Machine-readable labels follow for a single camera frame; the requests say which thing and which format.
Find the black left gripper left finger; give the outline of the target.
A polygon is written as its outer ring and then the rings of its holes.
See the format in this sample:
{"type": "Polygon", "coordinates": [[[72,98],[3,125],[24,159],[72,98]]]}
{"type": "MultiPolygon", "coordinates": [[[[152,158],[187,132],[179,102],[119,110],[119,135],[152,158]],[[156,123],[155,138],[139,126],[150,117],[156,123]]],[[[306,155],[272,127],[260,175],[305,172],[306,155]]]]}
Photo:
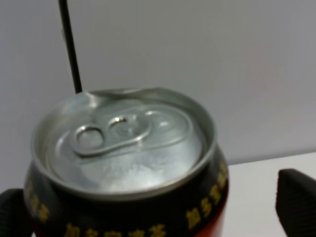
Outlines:
{"type": "Polygon", "coordinates": [[[31,237],[33,229],[23,190],[8,189],[0,194],[0,237],[31,237]]]}

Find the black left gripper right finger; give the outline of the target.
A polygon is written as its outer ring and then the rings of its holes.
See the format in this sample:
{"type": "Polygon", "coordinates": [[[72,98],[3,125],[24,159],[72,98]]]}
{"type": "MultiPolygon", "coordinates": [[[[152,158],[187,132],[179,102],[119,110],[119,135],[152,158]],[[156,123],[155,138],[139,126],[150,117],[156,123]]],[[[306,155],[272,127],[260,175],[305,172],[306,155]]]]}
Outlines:
{"type": "Polygon", "coordinates": [[[288,237],[316,235],[316,180],[296,169],[278,172],[276,213],[288,237]]]}

